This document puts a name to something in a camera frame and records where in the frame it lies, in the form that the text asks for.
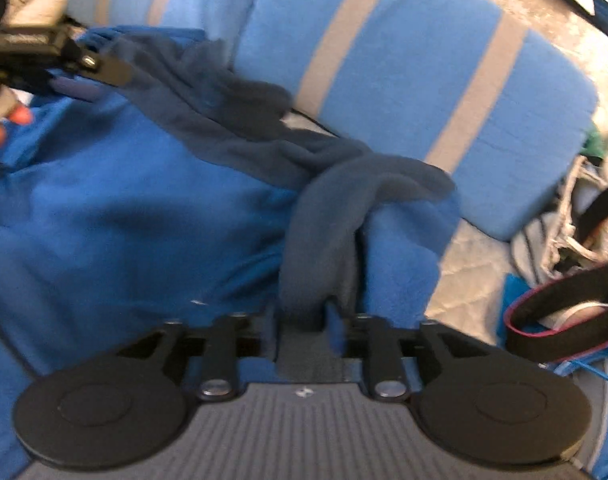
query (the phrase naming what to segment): blue fleece blanket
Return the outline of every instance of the blue fleece blanket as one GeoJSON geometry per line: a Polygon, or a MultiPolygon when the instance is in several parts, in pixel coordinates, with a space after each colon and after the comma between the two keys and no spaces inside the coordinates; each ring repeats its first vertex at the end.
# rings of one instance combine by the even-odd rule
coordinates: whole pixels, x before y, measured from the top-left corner
{"type": "MultiPolygon", "coordinates": [[[[238,46],[244,77],[298,92],[343,0],[256,0],[238,46]]],[[[343,59],[318,121],[372,149],[423,160],[453,115],[500,20],[489,0],[379,0],[343,59]]],[[[591,126],[596,92],[529,31],[453,173],[463,217],[508,240],[548,202],[591,126]]]]}
{"type": "MultiPolygon", "coordinates": [[[[226,41],[240,75],[298,88],[343,0],[71,0],[92,25],[204,28],[226,41]]],[[[489,0],[379,0],[353,41],[316,117],[381,153],[423,160],[462,100],[500,20],[489,0]]],[[[593,85],[539,34],[528,32],[510,77],[452,174],[463,216],[501,240],[551,198],[581,149],[593,85]]]]}
{"type": "Polygon", "coordinates": [[[275,301],[294,326],[327,298],[413,326],[436,285],[459,219],[444,172],[289,130],[287,92],[233,76],[203,33],[173,35],[91,34],[133,81],[36,99],[0,151],[0,480],[27,463],[10,410],[31,376],[275,301]]]}

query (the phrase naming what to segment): gray ribbed plate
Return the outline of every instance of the gray ribbed plate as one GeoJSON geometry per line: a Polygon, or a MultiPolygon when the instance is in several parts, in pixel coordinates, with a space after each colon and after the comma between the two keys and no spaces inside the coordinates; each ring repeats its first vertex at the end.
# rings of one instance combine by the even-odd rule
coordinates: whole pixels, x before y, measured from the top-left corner
{"type": "Polygon", "coordinates": [[[34,464],[20,480],[586,480],[570,464],[530,472],[471,465],[441,450],[398,404],[356,384],[251,384],[200,408],[155,457],[75,473],[34,464]]]}

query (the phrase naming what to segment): blue cord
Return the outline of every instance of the blue cord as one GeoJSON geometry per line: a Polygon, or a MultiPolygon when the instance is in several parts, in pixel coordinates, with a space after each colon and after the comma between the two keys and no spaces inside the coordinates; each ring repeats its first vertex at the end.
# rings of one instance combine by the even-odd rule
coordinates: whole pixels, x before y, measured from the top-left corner
{"type": "Polygon", "coordinates": [[[581,362],[581,361],[578,361],[578,360],[573,360],[573,361],[571,361],[571,362],[572,362],[573,364],[576,364],[576,365],[578,365],[579,367],[584,368],[585,370],[588,370],[588,371],[590,371],[590,372],[594,373],[595,375],[597,375],[597,376],[599,376],[599,377],[603,378],[605,381],[608,381],[608,375],[607,375],[607,374],[605,374],[603,371],[598,370],[597,368],[593,368],[592,366],[590,366],[590,365],[588,365],[588,364],[586,364],[586,363],[583,363],[583,362],[581,362]]]}

